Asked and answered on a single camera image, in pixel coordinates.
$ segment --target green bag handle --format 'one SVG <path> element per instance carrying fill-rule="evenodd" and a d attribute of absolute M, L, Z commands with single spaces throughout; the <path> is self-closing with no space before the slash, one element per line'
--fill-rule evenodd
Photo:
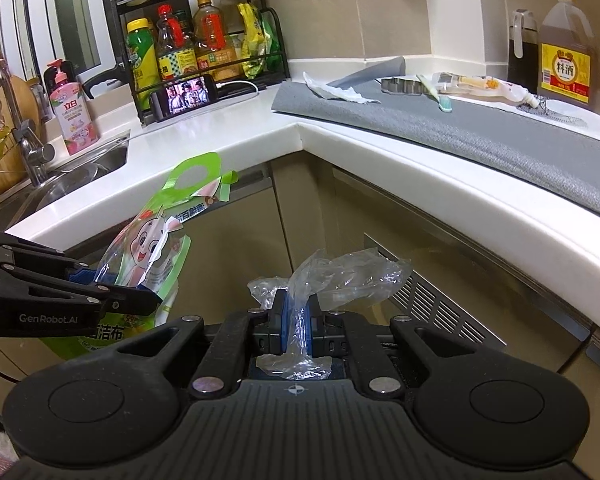
<path fill-rule="evenodd" d="M 206 177 L 192 186 L 177 189 L 175 185 L 178 179 L 185 171 L 190 170 L 190 168 L 194 168 L 195 166 L 203 166 L 206 168 Z M 150 198 L 149 202 L 144 206 L 144 209 L 158 212 L 161 209 L 169 209 L 188 202 L 191 199 L 191 195 L 197 190 L 220 176 L 220 166 L 220 155 L 216 152 L 203 153 L 203 155 L 193 156 L 183 160 L 173 168 L 167 177 L 167 182 L 164 183 L 164 186 L 162 186 L 162 189 L 158 191 L 158 193 Z"/>

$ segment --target gray mat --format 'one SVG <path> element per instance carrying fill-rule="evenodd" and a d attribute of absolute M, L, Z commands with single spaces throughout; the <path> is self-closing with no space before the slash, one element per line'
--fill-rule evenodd
<path fill-rule="evenodd" d="M 316 96 L 282 83 L 278 112 L 331 121 L 407 139 L 526 180 L 600 214 L 600 141 L 496 108 L 453 101 L 445 114 L 427 96 L 390 95 L 375 81 L 354 88 L 381 104 Z"/>

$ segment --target kitchen faucet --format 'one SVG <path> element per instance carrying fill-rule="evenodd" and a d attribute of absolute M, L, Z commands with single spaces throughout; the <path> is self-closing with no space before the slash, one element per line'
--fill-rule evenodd
<path fill-rule="evenodd" d="M 18 102 L 13 93 L 13 86 L 8 72 L 0 67 L 0 86 L 4 91 L 7 107 L 13 118 L 13 138 L 20 146 L 20 154 L 24 161 L 27 175 L 33 187 L 41 186 L 47 179 L 45 164 L 53 160 L 56 150 L 51 144 L 42 144 L 36 137 L 36 124 L 31 119 L 22 119 Z"/>

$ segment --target yellow cap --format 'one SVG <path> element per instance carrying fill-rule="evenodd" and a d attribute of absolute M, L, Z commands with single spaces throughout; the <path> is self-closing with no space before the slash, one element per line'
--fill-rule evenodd
<path fill-rule="evenodd" d="M 133 20 L 132 22 L 128 22 L 126 24 L 127 32 L 132 32 L 134 30 L 138 30 L 139 28 L 149 28 L 149 20 L 146 18 L 140 18 L 139 20 Z"/>

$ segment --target wooden cutting board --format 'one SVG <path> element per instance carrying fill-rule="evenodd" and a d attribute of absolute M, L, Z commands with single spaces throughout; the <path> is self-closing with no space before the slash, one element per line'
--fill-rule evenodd
<path fill-rule="evenodd" d="M 20 108 L 22 118 L 31 119 L 36 124 L 36 134 L 40 137 L 40 110 L 38 109 L 36 97 L 33 95 L 26 81 L 18 76 L 11 76 L 11 85 L 13 86 L 13 94 L 18 103 L 18 108 Z M 7 100 L 4 97 L 2 89 L 0 89 L 0 102 L 2 104 L 4 123 L 13 130 L 13 118 L 9 113 Z M 20 156 L 20 149 L 11 135 L 7 137 L 4 153 L 5 155 L 0 160 L 0 194 L 15 186 L 27 176 L 22 157 Z"/>

